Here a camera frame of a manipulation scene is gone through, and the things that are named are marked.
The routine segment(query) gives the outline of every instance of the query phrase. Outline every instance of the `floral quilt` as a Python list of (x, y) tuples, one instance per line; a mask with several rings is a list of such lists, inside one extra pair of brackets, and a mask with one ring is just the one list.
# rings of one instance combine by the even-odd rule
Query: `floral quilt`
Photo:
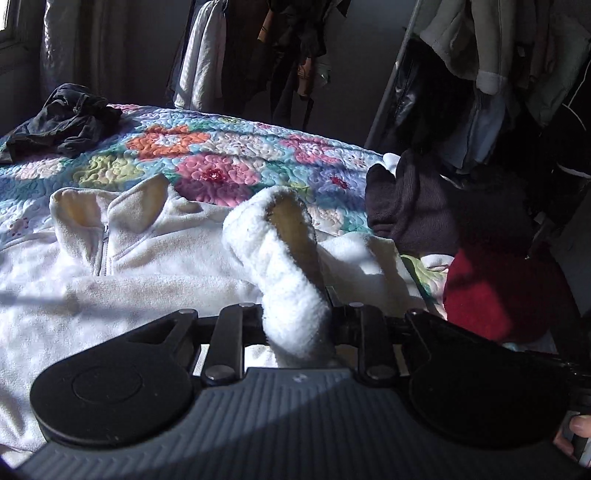
[(370, 231), (365, 173), (381, 155), (238, 118), (116, 106), (124, 111), (119, 134), (93, 151), (73, 160), (31, 155), (0, 168), (0, 247), (48, 226), (49, 197), (62, 187), (122, 192), (158, 173), (189, 200), (226, 206), (285, 185), (299, 192), (316, 229), (333, 235)]

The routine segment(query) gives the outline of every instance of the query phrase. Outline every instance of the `jacket collar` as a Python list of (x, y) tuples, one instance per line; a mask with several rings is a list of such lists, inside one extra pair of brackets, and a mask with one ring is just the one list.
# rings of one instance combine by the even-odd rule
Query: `jacket collar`
[(106, 225), (112, 257), (145, 236), (167, 202), (177, 197), (167, 178), (159, 174), (123, 193), (60, 189), (51, 195), (49, 208), (60, 248), (92, 269)]

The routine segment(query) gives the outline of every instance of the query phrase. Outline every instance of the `red fabric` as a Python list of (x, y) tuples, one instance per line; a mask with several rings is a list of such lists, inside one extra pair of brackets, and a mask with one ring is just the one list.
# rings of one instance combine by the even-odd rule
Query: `red fabric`
[(443, 293), (448, 321), (495, 342), (527, 343), (573, 308), (566, 279), (555, 260), (524, 259), (461, 248)]

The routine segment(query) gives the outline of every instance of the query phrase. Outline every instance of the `finger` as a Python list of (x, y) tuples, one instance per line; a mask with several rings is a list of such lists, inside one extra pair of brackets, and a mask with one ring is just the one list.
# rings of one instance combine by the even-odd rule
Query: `finger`
[(569, 457), (573, 456), (573, 452), (574, 452), (573, 444), (570, 443), (562, 435), (556, 436), (556, 438), (554, 439), (554, 444)]
[(579, 435), (579, 437), (588, 439), (591, 437), (591, 416), (577, 415), (573, 417), (570, 420), (569, 428), (574, 434)]

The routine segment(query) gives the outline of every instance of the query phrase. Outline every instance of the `metal pole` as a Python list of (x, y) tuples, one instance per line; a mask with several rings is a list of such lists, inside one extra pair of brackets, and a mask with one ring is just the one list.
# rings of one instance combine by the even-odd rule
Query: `metal pole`
[(398, 55), (396, 57), (396, 62), (394, 63), (394, 68), (392, 69), (392, 73), (390, 74), (390, 78), (388, 79), (388, 85), (386, 86), (386, 91), (382, 96), (382, 100), (379, 103), (378, 111), (374, 117), (374, 122), (369, 129), (369, 134), (367, 140), (365, 141), (365, 148), (371, 150), (375, 148), (378, 142), (379, 135), (381, 133), (381, 129), (386, 121), (386, 115), (388, 110), (388, 105), (390, 103), (390, 99), (392, 98), (392, 90), (394, 88), (394, 82), (396, 81), (396, 74), (398, 73), (398, 67), (402, 62), (402, 58), (404, 57), (404, 53), (406, 52), (406, 48), (408, 45), (408, 40), (410, 40), (410, 36), (413, 34), (414, 26), (417, 23), (418, 13), (421, 9), (421, 5), (423, 4), (423, 0), (417, 0), (414, 4), (413, 13), (410, 16), (410, 21), (408, 22), (408, 27), (406, 32), (404, 33), (404, 38), (402, 39), (402, 45), (400, 45), (400, 49), (398, 50)]

